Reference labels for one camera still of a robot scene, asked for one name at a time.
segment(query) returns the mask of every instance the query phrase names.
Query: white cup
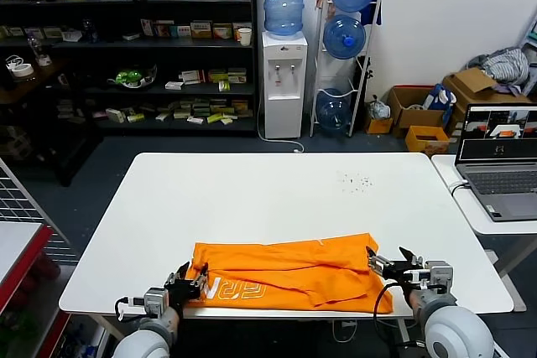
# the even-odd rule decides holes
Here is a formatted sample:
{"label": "white cup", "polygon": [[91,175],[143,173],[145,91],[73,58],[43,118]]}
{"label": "white cup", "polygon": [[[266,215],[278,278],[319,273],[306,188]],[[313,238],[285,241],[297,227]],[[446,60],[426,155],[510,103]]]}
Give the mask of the white cup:
{"label": "white cup", "polygon": [[238,33],[241,36],[241,45],[249,46],[252,40],[252,29],[238,29]]}

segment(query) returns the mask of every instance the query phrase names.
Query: laptop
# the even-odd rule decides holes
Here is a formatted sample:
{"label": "laptop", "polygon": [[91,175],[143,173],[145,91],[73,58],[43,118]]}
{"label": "laptop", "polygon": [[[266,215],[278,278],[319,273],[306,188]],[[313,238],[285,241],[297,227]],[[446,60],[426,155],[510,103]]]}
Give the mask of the laptop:
{"label": "laptop", "polygon": [[455,165],[493,221],[537,220],[537,106],[469,105]]}

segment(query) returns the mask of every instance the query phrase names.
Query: laptop screen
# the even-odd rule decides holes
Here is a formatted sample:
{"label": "laptop screen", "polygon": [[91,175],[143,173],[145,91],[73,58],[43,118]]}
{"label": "laptop screen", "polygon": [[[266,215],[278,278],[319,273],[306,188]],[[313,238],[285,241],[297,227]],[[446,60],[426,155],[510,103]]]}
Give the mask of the laptop screen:
{"label": "laptop screen", "polygon": [[457,163],[537,161],[537,106],[470,105]]}

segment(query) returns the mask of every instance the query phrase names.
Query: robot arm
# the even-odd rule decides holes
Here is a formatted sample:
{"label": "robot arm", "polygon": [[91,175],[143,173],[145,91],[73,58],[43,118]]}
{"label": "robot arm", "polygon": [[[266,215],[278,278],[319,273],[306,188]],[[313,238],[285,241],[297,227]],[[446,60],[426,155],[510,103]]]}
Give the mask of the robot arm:
{"label": "robot arm", "polygon": [[494,340],[485,323],[473,312],[456,305],[451,294],[453,267],[399,248],[404,261],[389,261],[368,249],[369,266],[403,289],[416,322],[421,325],[432,358],[493,358]]}
{"label": "robot arm", "polygon": [[187,269],[188,263],[171,273],[163,288],[150,288],[143,298],[126,298],[133,306],[143,305],[146,317],[140,319],[138,330],[119,342],[113,358],[169,358],[169,350],[177,341],[183,305],[198,299],[207,282],[207,265],[194,280],[185,279]]}

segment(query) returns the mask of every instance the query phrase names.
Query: floor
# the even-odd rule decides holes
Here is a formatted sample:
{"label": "floor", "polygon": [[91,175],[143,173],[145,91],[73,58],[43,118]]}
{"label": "floor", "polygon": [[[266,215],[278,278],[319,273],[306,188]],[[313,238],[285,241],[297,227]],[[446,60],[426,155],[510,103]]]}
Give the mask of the floor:
{"label": "floor", "polygon": [[[351,138],[318,134],[303,137],[301,141],[308,153],[406,151],[404,140],[362,133]],[[289,144],[265,143],[255,137],[106,137],[69,188],[59,186],[50,172],[43,169],[13,168],[13,171],[73,246],[83,252],[131,161],[138,153],[287,153],[294,148],[296,146]],[[491,248],[500,255],[515,239],[490,237],[480,238],[480,241],[485,248]],[[527,312],[483,317],[495,340],[511,358],[537,356],[536,267],[537,254],[534,253],[515,268],[511,275],[528,306]],[[203,336],[197,331],[199,326],[203,328]],[[271,355],[273,352],[290,355],[290,352],[300,351],[300,355],[306,356],[304,352],[307,351],[308,356],[387,356],[369,322],[361,322],[356,336],[347,344],[339,344],[332,339],[331,326],[326,322],[266,324],[241,321],[229,324],[223,333],[221,328],[217,322],[191,324],[183,330],[190,335],[190,347],[178,347],[189,350],[192,345],[199,346],[193,340],[196,339],[202,344],[207,341],[225,343],[230,348],[232,345],[235,345],[233,348],[241,345],[240,350],[244,355],[257,349],[264,355],[266,351],[271,351]],[[341,337],[344,337],[348,329],[340,330],[343,331]],[[233,334],[233,337],[224,337],[226,334]]]}

